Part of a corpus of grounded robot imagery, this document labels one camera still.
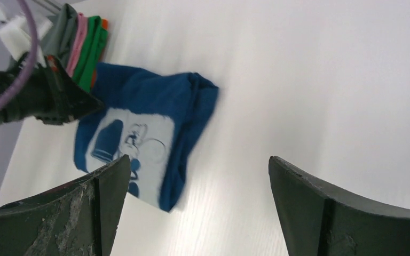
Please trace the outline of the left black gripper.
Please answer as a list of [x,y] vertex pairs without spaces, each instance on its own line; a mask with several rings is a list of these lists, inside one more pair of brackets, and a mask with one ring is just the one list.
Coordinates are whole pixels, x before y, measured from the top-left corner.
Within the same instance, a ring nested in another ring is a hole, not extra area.
[[[0,71],[0,96],[22,71],[24,57],[6,71]],[[104,103],[79,87],[66,73],[59,59],[45,56],[46,67],[37,65],[22,89],[0,107],[0,125],[34,116],[49,125],[63,125],[104,108]]]

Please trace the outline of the blue t shirt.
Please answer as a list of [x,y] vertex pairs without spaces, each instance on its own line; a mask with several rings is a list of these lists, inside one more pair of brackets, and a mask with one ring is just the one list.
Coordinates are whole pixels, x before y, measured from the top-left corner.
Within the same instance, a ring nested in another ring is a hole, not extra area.
[[127,155],[128,193],[171,211],[186,183],[189,155],[215,110],[218,86],[198,73],[163,76],[100,63],[91,93],[105,106],[78,123],[76,168],[91,172]]

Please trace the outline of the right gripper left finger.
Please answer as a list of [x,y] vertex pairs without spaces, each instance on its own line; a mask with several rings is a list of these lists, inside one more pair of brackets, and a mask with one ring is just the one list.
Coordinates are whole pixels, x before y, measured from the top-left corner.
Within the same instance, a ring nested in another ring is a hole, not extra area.
[[123,156],[0,207],[0,255],[110,255],[130,180]]

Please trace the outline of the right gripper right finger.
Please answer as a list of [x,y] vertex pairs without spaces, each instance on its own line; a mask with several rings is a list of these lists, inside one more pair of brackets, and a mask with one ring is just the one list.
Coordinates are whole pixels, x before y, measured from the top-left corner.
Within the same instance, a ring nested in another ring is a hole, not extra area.
[[410,255],[410,209],[362,197],[277,156],[269,176],[289,255]]

